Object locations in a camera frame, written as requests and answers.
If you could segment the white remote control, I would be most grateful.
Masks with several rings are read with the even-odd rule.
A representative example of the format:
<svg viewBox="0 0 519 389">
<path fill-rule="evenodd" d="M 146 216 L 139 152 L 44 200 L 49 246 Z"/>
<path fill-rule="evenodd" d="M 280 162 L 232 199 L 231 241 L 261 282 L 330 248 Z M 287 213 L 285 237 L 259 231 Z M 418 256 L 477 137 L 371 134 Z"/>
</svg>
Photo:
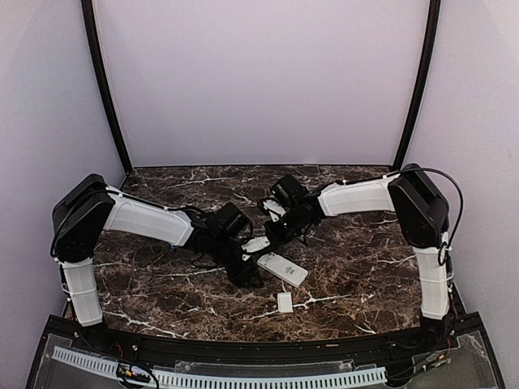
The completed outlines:
<svg viewBox="0 0 519 389">
<path fill-rule="evenodd" d="M 257 265 L 293 287 L 299 287 L 308 276 L 306 269 L 276 253 L 263 255 Z"/>
</svg>

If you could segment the white battery cover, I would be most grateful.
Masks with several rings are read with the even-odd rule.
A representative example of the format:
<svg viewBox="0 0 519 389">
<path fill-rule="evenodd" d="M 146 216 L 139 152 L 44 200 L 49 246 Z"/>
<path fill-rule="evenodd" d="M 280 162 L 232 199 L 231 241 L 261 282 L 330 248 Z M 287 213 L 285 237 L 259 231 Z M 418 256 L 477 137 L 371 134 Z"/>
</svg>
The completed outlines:
<svg viewBox="0 0 519 389">
<path fill-rule="evenodd" d="M 293 300 L 291 293 L 278 293 L 277 294 L 277 310 L 280 313 L 293 313 Z"/>
</svg>

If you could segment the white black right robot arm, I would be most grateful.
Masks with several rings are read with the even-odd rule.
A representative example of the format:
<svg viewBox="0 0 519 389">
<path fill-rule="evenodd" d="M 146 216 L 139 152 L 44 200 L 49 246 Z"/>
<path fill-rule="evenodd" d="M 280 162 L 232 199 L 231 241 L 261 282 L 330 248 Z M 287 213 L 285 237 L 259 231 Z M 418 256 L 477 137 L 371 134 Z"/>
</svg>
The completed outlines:
<svg viewBox="0 0 519 389">
<path fill-rule="evenodd" d="M 376 178 L 335 181 L 308 190 L 286 175 L 271 187 L 271 197 L 259 203 L 271 217 L 264 228 L 272 248 L 302 236 L 325 218 L 394 213 L 418 261 L 421 315 L 431 320 L 414 333 L 414 345 L 423 352 L 433 350 L 445 337 L 443 324 L 436 320 L 444 319 L 450 309 L 450 251 L 459 227 L 449 223 L 448 200 L 430 179 L 431 174 L 448 177 L 442 171 L 409 164 Z"/>
</svg>

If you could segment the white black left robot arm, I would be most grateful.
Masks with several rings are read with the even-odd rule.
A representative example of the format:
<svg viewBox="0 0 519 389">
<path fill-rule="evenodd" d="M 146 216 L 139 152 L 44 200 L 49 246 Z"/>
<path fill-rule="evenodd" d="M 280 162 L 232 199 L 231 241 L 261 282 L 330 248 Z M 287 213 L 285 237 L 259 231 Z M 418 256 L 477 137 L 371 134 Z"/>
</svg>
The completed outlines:
<svg viewBox="0 0 519 389">
<path fill-rule="evenodd" d="M 103 313 L 93 271 L 93 254 L 104 231 L 132 233 L 206 254 L 239 288 L 264 285 L 255 254 L 239 239 L 251 221 L 233 203 L 216 212 L 196 207 L 171 208 L 138 199 L 108 186 L 96 173 L 88 175 L 53 209 L 54 237 L 50 254 L 61 266 L 66 293 L 82 338 L 97 353 L 114 347 L 114 334 L 101 323 Z"/>
</svg>

